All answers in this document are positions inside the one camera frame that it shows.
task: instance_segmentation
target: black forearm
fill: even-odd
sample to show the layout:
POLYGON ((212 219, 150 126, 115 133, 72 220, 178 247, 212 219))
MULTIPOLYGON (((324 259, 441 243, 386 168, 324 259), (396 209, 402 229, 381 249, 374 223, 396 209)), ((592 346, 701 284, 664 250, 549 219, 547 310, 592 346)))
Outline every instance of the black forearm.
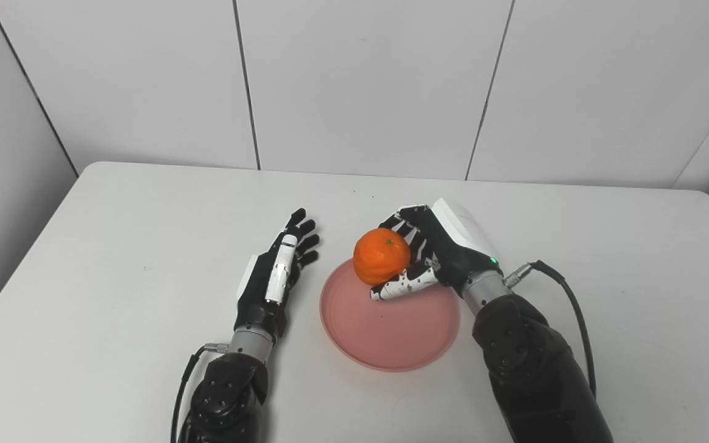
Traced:
POLYGON ((488 303, 473 336, 517 443, 611 443, 571 348, 529 302, 510 294, 488 303))

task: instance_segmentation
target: silver cylindrical joint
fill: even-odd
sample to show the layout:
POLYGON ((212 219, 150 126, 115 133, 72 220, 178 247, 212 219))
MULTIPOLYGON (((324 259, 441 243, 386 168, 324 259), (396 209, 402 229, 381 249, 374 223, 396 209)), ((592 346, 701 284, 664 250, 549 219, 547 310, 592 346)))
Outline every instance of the silver cylindrical joint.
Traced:
POLYGON ((461 289, 462 298, 473 314, 497 297, 512 294, 513 290, 505 286, 503 276, 495 270, 486 270, 473 274, 461 289))
POLYGON ((229 353, 241 353, 267 362, 270 351, 273 350, 273 337, 267 331, 257 326, 239 326, 228 344, 229 353))

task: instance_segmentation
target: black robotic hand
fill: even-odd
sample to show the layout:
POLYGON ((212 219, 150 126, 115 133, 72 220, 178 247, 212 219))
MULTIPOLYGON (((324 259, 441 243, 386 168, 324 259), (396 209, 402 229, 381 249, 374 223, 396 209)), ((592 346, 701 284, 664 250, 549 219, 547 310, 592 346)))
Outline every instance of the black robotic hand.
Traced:
POLYGON ((319 244, 317 234, 309 235, 315 228, 316 222, 306 218, 306 210, 296 210, 286 224, 284 230, 278 234, 270 249, 248 263, 250 277, 246 270, 243 283, 240 284, 240 297, 237 302, 237 320, 234 330, 245 325, 260 325, 272 337, 273 342, 283 337, 286 330, 286 305, 289 291, 297 283, 300 272, 305 266, 319 258, 319 253, 312 250, 319 244), (288 245, 295 245, 291 256, 279 257, 279 250, 292 249, 288 245), (275 281, 272 275, 282 270, 287 272, 286 280, 281 288, 268 288, 270 281, 275 281))
POLYGON ((400 297, 437 281, 461 295, 472 275, 489 269, 502 274, 472 216, 444 199, 432 207, 403 207, 379 227, 392 229, 406 239, 411 261, 402 273, 371 288, 374 300, 400 297))
MULTIPOLYGON (((387 283, 374 286, 372 299, 400 297, 436 281, 455 289, 476 316, 473 338, 483 351, 494 396, 514 441, 611 443, 595 400, 594 378, 591 390, 563 336, 509 288, 489 242, 466 210, 440 199, 432 207, 403 207, 380 227, 406 239, 411 263, 387 283)), ((532 267, 569 291, 562 275, 542 261, 532 267)), ((586 328, 579 306, 574 306, 591 370, 586 328)))
MULTIPOLYGON (((312 250, 319 236, 316 222, 300 208, 273 244, 248 263, 239 288, 234 336, 223 356, 206 367, 204 379, 191 398, 180 430, 180 443, 256 443, 261 434, 261 409, 267 399, 267 359, 286 330, 289 291, 303 268, 319 257, 312 250)), ((177 412, 202 347, 188 364, 177 396, 177 412)), ((175 427, 172 424, 172 443, 175 427)))

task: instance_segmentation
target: wall seam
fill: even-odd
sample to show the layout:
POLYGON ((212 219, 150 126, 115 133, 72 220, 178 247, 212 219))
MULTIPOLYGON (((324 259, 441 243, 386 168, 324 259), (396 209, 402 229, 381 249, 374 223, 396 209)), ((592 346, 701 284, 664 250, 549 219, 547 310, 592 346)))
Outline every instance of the wall seam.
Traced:
POLYGON ((0 20, 0 32, 5 38, 5 42, 7 42, 7 46, 12 53, 12 56, 15 58, 16 63, 18 64, 18 67, 20 68, 20 72, 23 74, 23 78, 26 79, 26 83, 29 85, 29 89, 31 90, 31 94, 34 96, 34 99, 37 101, 37 105, 40 107, 40 111, 42 112, 42 116, 46 119, 48 122, 48 126, 51 129, 52 134, 54 135, 54 138, 56 138, 57 143, 59 143, 59 148, 62 149, 62 153, 65 155, 65 159, 67 160, 68 165, 70 165, 70 169, 73 170, 73 174, 76 175, 76 178, 78 178, 78 169, 76 169, 76 165, 73 164, 73 160, 70 159, 70 154, 68 154, 67 149, 65 149, 65 144, 62 143, 62 139, 59 138, 59 134, 57 133, 56 128, 54 127, 53 121, 51 121, 51 118, 48 117, 48 112, 46 112, 46 107, 42 105, 42 100, 40 99, 40 96, 37 95, 37 90, 34 89, 34 84, 31 83, 31 79, 29 78, 29 75, 26 73, 26 69, 23 67, 23 63, 20 61, 20 57, 18 57, 18 53, 16 53, 15 48, 12 47, 12 42, 9 39, 8 34, 5 32, 4 26, 2 26, 2 20, 0 20))

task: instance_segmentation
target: cable connector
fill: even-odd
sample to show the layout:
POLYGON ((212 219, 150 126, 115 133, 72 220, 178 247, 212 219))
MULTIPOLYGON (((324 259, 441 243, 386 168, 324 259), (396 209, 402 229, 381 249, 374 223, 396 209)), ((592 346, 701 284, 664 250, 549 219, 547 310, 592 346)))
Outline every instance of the cable connector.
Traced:
POLYGON ((505 280, 503 282, 508 288, 513 288, 520 281, 524 280, 524 277, 527 277, 530 272, 532 272, 532 264, 524 263, 523 265, 521 265, 521 267, 511 272, 507 277, 505 277, 505 280))
POLYGON ((205 351, 212 353, 225 354, 228 352, 228 343, 207 343, 203 346, 205 351))

